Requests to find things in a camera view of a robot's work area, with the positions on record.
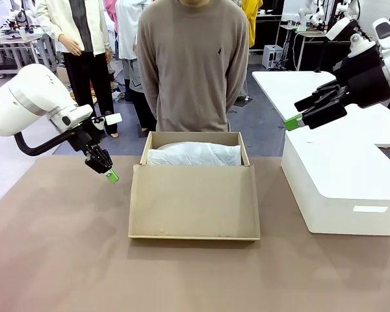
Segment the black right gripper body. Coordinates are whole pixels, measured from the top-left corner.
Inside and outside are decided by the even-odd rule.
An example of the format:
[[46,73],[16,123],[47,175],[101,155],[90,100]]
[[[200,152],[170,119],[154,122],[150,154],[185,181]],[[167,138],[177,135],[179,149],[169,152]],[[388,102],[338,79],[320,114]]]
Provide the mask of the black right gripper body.
[[341,103],[366,108],[390,99],[390,85],[383,65],[377,45],[338,62],[333,67],[333,74],[337,84],[344,89]]

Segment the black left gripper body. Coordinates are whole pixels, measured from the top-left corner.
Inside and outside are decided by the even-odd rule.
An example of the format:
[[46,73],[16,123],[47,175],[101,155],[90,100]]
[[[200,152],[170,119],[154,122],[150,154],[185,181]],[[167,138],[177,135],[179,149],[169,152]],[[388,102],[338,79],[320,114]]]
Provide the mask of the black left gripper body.
[[74,151],[84,151],[87,147],[99,144],[101,141],[101,131],[93,122],[84,122],[71,131],[73,135],[68,139],[68,143]]

